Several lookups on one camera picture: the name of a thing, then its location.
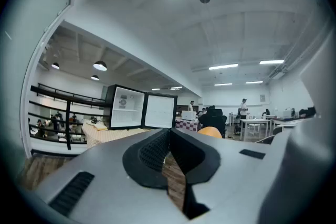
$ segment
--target black chair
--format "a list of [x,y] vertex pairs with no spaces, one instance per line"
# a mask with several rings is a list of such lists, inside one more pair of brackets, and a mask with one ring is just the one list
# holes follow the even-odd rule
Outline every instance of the black chair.
[[203,127],[217,128],[222,138],[225,138],[225,123],[227,117],[223,116],[221,109],[208,109],[206,114],[202,115],[198,120],[203,124]]

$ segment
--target floor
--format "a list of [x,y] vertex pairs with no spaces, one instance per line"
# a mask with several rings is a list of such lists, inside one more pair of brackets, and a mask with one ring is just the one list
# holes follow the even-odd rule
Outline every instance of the floor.
[[[265,126],[261,127],[261,138],[265,137]],[[240,135],[234,134],[234,127],[226,127],[225,139],[240,140]],[[259,140],[259,135],[250,135],[247,142],[256,142]],[[34,154],[31,159],[26,161],[25,169],[21,176],[21,185],[28,190],[34,190],[44,178],[46,178],[53,171],[60,168],[65,163],[69,162],[71,157],[56,157],[41,154]],[[168,195],[176,204],[177,208],[182,210],[185,193],[185,177],[177,165],[174,157],[169,153],[163,165],[162,174],[168,180]]]

